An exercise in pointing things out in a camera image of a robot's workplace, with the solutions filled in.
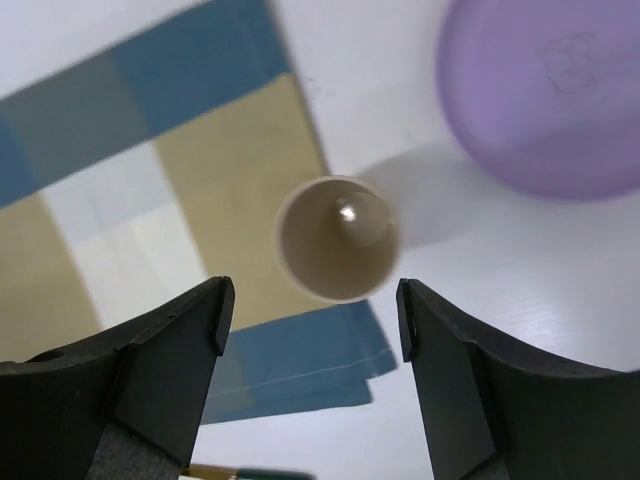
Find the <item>gold knife green handle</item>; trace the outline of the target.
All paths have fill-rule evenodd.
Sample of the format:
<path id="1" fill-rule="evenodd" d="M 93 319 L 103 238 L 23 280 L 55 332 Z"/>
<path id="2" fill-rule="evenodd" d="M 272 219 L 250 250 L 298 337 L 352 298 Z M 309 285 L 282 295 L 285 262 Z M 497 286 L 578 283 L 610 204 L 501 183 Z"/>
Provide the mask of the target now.
<path id="1" fill-rule="evenodd" d="M 182 476 L 206 480 L 312 480 L 313 476 L 282 470 L 256 468 L 221 467 L 210 465 L 190 465 Z"/>

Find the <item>blue beige checked placemat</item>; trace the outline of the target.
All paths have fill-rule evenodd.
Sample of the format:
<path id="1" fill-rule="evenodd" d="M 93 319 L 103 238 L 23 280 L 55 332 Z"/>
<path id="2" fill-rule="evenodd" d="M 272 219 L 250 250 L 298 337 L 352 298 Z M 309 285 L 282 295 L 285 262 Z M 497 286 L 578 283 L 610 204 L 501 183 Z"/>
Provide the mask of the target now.
<path id="1" fill-rule="evenodd" d="M 397 364 L 365 301 L 298 291 L 277 212 L 325 165 L 264 1 L 206 1 L 1 93 L 1 357 L 227 275 L 206 424 L 369 404 Z"/>

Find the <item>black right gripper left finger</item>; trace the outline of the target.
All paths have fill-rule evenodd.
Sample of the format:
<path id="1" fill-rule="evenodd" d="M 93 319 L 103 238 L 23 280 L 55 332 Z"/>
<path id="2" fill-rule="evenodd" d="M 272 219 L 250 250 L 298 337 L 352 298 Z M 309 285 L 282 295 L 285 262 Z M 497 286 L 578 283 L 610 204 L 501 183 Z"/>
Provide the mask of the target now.
<path id="1" fill-rule="evenodd" d="M 175 479 L 189 465 L 235 300 L 213 277 L 168 303 L 1 365 L 5 479 Z"/>

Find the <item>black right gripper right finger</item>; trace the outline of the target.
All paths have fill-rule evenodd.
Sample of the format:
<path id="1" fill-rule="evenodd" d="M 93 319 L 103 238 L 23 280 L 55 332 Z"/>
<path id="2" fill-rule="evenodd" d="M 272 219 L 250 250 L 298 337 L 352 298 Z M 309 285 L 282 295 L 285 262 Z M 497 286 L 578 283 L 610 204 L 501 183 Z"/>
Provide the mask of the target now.
<path id="1" fill-rule="evenodd" d="M 639 375 L 570 360 L 414 279 L 396 291 L 437 479 L 635 479 Z"/>

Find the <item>beige paper cup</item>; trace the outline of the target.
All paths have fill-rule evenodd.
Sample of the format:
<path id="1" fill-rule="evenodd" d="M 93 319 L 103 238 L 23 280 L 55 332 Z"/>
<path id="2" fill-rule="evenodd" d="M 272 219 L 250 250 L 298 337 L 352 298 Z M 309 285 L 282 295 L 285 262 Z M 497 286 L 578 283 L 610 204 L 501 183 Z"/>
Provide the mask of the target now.
<path id="1" fill-rule="evenodd" d="M 387 195 L 353 176 L 318 177 L 285 198 L 274 245 L 291 283 L 320 301 L 360 301 L 393 273 L 398 216 Z"/>

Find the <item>purple plastic plate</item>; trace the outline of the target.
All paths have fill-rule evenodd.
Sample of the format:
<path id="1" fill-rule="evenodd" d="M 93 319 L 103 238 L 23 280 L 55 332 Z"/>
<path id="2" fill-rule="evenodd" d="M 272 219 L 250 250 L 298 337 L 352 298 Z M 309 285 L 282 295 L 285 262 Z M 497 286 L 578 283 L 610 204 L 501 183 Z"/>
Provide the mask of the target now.
<path id="1" fill-rule="evenodd" d="M 454 1 L 435 77 L 454 138 L 514 189 L 580 201 L 638 189 L 636 0 Z"/>

